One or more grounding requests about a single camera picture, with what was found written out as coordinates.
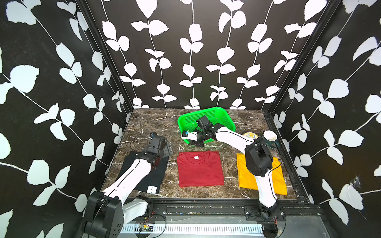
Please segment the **yellow t-shirt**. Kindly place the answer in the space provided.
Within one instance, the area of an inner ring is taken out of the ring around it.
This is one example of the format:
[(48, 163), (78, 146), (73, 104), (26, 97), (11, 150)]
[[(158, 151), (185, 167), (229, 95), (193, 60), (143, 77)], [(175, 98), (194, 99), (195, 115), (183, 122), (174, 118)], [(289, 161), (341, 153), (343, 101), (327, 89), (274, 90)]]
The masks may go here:
[[(237, 153), (237, 168), (239, 187), (258, 190), (258, 185), (255, 176), (249, 172), (246, 167), (246, 158), (242, 153)], [(272, 172), (273, 188), (276, 194), (287, 195), (287, 186), (283, 176), (281, 162), (278, 158), (273, 157), (272, 167), (275, 169)]]

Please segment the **black t-shirt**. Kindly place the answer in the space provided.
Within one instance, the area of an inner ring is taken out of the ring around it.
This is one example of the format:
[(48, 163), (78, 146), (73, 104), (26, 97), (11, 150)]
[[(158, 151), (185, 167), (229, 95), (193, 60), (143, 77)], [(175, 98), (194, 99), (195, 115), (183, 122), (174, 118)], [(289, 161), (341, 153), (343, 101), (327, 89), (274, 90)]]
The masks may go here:
[[(121, 171), (117, 177), (119, 179), (123, 173), (130, 168), (133, 162), (136, 159), (137, 152), (131, 151), (128, 156), (125, 157), (124, 163), (122, 165)], [(151, 194), (159, 194), (161, 184), (164, 179), (164, 175), (167, 169), (169, 157), (163, 157), (156, 169), (151, 171), (147, 176), (145, 176), (135, 187), (135, 190), (151, 193)]]

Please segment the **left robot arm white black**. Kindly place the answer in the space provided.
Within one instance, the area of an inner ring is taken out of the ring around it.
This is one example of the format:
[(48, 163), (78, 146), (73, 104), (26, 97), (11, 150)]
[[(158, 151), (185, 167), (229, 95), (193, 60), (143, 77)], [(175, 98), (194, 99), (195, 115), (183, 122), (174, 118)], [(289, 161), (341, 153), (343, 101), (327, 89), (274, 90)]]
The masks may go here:
[(116, 238), (125, 224), (154, 214), (149, 198), (138, 196), (126, 203), (142, 179), (156, 169), (162, 158), (172, 154), (167, 138), (154, 132), (150, 136), (150, 143), (143, 151), (132, 154), (132, 164), (112, 185), (90, 195), (82, 222), (82, 230), (88, 237)]

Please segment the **red t-shirt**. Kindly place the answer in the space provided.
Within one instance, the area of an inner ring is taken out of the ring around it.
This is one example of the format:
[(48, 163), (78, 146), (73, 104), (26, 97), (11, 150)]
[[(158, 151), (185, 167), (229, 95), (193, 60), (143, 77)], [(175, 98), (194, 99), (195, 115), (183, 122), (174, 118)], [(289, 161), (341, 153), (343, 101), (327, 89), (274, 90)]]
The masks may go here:
[(218, 151), (180, 152), (177, 165), (180, 187), (224, 185)]

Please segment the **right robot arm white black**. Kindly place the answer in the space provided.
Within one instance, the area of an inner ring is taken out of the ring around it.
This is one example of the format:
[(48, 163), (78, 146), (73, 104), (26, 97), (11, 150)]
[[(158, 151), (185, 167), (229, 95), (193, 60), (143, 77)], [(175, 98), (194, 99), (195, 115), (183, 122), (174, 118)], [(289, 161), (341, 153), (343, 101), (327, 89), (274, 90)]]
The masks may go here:
[(189, 140), (190, 145), (196, 147), (204, 147), (204, 142), (210, 138), (244, 153), (246, 167), (255, 176), (259, 191), (259, 215), (264, 221), (273, 220), (276, 212), (279, 211), (279, 204), (271, 178), (273, 157), (264, 139), (245, 137), (221, 124), (194, 132), (182, 131), (182, 139)]

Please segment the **green plastic basket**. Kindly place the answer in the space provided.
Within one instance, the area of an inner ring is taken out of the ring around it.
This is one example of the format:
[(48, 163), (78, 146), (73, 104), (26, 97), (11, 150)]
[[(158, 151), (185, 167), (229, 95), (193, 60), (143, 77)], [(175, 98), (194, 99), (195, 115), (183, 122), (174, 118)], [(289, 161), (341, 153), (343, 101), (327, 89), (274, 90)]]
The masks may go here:
[(213, 107), (181, 115), (177, 121), (180, 132), (194, 132), (195, 130), (200, 131), (201, 129), (196, 121), (203, 116), (206, 116), (213, 125), (221, 124), (231, 131), (236, 131), (236, 126), (227, 111), (221, 107)]

